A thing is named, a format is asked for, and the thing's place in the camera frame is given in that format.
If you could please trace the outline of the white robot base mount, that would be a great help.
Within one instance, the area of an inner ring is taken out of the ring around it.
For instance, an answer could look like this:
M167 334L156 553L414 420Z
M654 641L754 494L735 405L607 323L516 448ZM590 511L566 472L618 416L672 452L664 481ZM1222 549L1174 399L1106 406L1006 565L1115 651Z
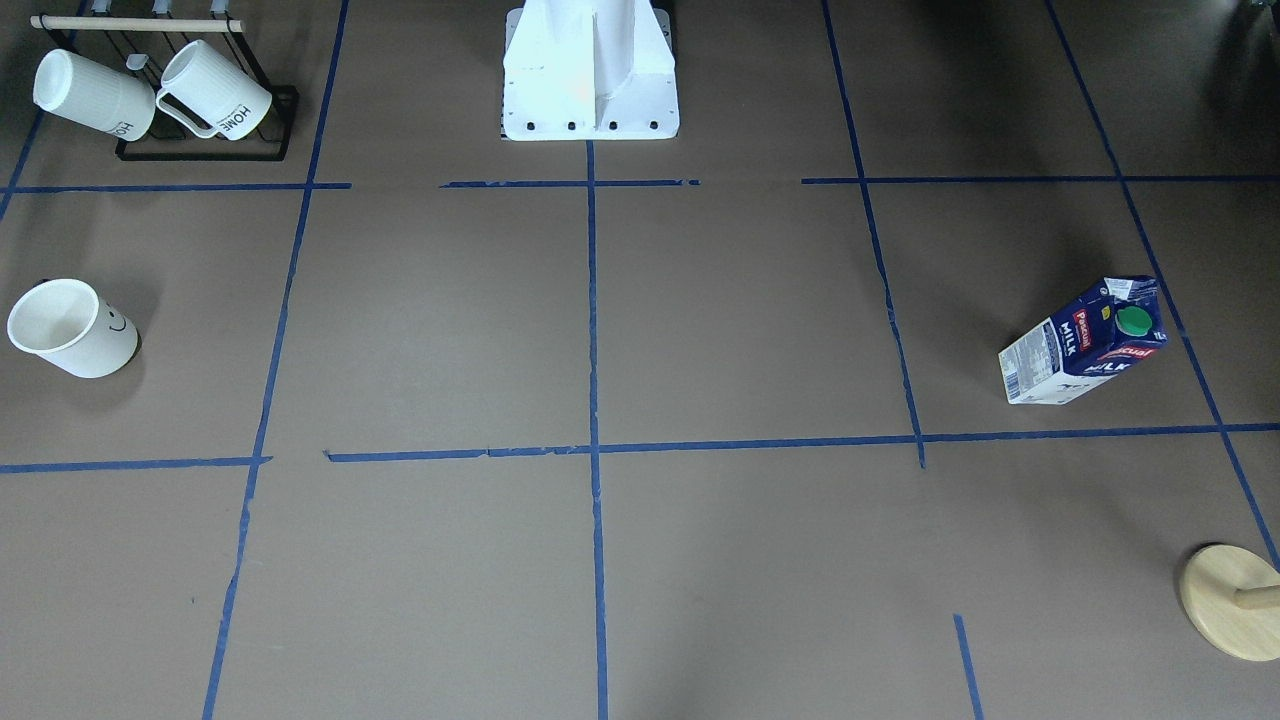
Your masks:
M516 142L677 136L671 1L526 1L506 15L500 129Z

